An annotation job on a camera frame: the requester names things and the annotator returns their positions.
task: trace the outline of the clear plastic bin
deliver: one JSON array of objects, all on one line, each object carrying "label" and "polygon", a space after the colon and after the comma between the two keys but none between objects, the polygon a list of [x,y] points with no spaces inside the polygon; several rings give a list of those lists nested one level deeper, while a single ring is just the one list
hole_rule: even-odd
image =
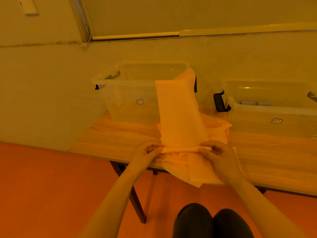
[{"label": "clear plastic bin", "polygon": [[[317,139],[317,86],[300,82],[222,82],[233,132]],[[240,104],[253,102],[253,105]],[[257,102],[271,106],[256,105]]]},{"label": "clear plastic bin", "polygon": [[172,80],[190,67],[186,61],[122,62],[92,78],[116,122],[160,123],[155,80]]}]

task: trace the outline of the person's left hand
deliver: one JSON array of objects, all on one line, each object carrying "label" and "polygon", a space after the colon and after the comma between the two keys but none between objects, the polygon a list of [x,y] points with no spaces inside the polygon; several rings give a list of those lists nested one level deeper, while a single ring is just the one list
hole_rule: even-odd
[{"label": "person's left hand", "polygon": [[155,141],[147,141],[139,144],[133,151],[128,169],[137,177],[150,165],[152,160],[161,153],[163,144]]}]

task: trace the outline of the black metal table frame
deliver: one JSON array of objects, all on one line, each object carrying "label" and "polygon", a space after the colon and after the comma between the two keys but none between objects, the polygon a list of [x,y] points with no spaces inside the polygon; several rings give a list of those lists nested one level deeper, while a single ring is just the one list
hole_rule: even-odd
[{"label": "black metal table frame", "polygon": [[[125,170],[125,167],[128,165],[126,163],[121,163],[121,162],[116,162],[116,161],[110,161],[114,171],[117,173],[117,175],[120,177],[120,175],[123,173],[123,171]],[[153,171],[154,175],[157,175],[158,172],[163,172],[163,173],[168,173],[166,170],[164,169],[157,169],[157,168],[147,168],[147,170],[151,170]],[[307,195],[307,194],[302,194],[302,193],[296,193],[296,192],[291,192],[291,191],[286,191],[286,190],[279,190],[279,189],[272,189],[272,188],[267,188],[267,187],[262,187],[262,186],[257,186],[255,185],[255,187],[262,193],[264,194],[267,190],[271,190],[271,191],[277,191],[277,192],[283,192],[283,193],[288,193],[288,194],[292,194],[292,195],[299,195],[299,196],[307,196],[307,197],[313,197],[313,198],[317,198],[317,196],[312,196],[312,195]],[[141,223],[145,224],[146,222],[146,216],[144,214],[143,208],[141,206],[140,200],[138,198],[138,195],[134,189],[134,187],[132,187],[131,190],[131,194],[130,194],[130,201],[133,205],[133,208],[135,210],[135,212],[137,213]]]}]

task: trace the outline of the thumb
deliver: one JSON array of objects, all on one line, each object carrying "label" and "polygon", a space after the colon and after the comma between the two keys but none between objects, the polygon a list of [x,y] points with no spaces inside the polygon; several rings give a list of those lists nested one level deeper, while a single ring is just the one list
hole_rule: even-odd
[{"label": "thumb", "polygon": [[203,156],[205,156],[206,158],[210,159],[213,163],[217,162],[219,156],[215,155],[214,153],[208,151],[205,148],[200,148],[198,150]]},{"label": "thumb", "polygon": [[148,153],[146,156],[148,156],[151,159],[154,159],[156,156],[158,156],[162,152],[163,148],[158,147],[154,149],[152,152]]}]

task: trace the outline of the table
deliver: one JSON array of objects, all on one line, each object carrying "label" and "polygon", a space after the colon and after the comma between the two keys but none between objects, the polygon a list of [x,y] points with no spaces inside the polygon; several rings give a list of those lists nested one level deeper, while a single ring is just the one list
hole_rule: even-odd
[{"label": "table", "polygon": [[[136,145],[160,137],[156,125],[114,122],[107,111],[68,151],[110,160],[120,176]],[[231,132],[229,144],[236,147],[247,179],[262,193],[273,190],[317,197],[317,140]],[[155,164],[148,169],[154,174],[167,172]],[[134,188],[130,201],[145,223]]]}]

